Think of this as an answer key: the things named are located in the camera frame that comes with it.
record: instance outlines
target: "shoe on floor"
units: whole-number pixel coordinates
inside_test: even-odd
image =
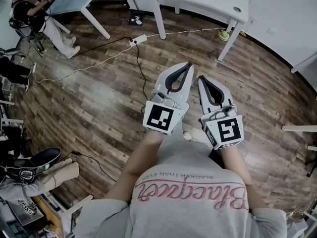
[[[80,46],[76,46],[75,48],[73,48],[73,51],[71,54],[69,54],[68,56],[66,56],[68,59],[71,59],[74,55],[76,55],[78,52],[80,51]]]
[[[192,135],[186,131],[183,133],[183,138],[186,139],[186,140],[191,140],[192,139]]]
[[[27,92],[29,90],[29,85],[30,85],[30,79],[28,78],[28,83],[25,85],[25,91]]]
[[[75,41],[77,40],[77,38],[74,36],[71,39],[69,38],[65,38],[63,37],[63,42],[65,43],[65,45],[72,47],[75,43]]]

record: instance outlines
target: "white sneaker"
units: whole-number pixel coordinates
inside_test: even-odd
[[[71,54],[69,54],[68,56],[66,56],[68,59],[71,59],[74,55],[76,55],[78,52],[80,51],[80,46],[76,46],[75,48],[73,48],[73,51]]]
[[[192,139],[192,135],[186,131],[183,133],[183,138],[186,139],[186,140],[191,140]]]
[[[72,47],[75,43],[75,41],[77,40],[77,38],[74,36],[71,39],[68,38],[63,38],[63,41],[65,43],[65,45]]]

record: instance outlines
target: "electrical outlet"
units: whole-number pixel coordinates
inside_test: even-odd
[[[35,69],[36,69],[36,63],[33,65],[32,73],[35,72]]]
[[[147,36],[144,34],[144,35],[141,35],[141,36],[139,36],[139,37],[137,37],[137,38],[134,38],[133,40],[132,40],[132,42],[130,42],[130,45],[133,47],[133,46],[135,46],[136,44],[137,45],[139,45],[140,43],[142,43],[142,42],[145,42],[146,40],[147,40],[148,38],[147,38]]]

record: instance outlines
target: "gray t-shirt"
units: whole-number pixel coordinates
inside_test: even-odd
[[[165,155],[138,179],[130,205],[113,199],[85,205],[76,237],[286,237],[283,211],[259,208],[249,213],[246,187],[238,175],[209,159],[210,149],[178,143],[178,154]],[[171,146],[168,149],[175,153]]]

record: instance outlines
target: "wooden floor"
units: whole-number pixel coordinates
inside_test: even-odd
[[[144,25],[129,26],[129,12],[123,7],[92,6],[92,14],[111,34],[110,41],[157,33],[153,17],[146,16]],[[176,15],[163,10],[167,32],[219,27],[191,16]],[[84,51],[108,42],[80,13],[74,14],[66,26],[77,36],[76,44]],[[243,116],[245,140],[239,145],[257,191],[271,206],[290,212],[303,210],[317,197],[317,174],[307,178],[311,165],[305,160],[314,157],[305,149],[312,144],[312,133],[281,130],[284,124],[317,124],[317,102],[313,92],[290,73],[290,69],[273,55],[246,38],[239,36],[222,62],[217,62],[225,45],[218,31],[201,31],[150,37],[140,48],[140,64],[148,79],[148,96],[158,75],[168,67],[190,61],[195,67],[195,82],[191,88],[190,109],[184,118],[184,129],[198,140],[204,139],[198,119],[197,78],[210,76],[231,91],[238,112]],[[28,44],[22,43],[24,52]],[[129,47],[122,40],[66,59],[50,43],[40,58],[30,49],[37,62],[37,79],[58,79],[75,69],[86,68]],[[145,103],[143,78],[136,62],[137,48],[123,53],[95,68],[76,73],[62,81],[32,84],[27,93],[14,91],[17,103],[14,118],[24,119],[32,138],[33,153],[49,146],[58,146],[65,156],[72,150],[92,156],[117,179],[124,163],[145,133],[140,110]],[[62,184],[54,192],[66,204],[81,200],[88,194],[102,198],[114,184],[98,167],[85,157],[73,156],[80,165],[80,176]]]

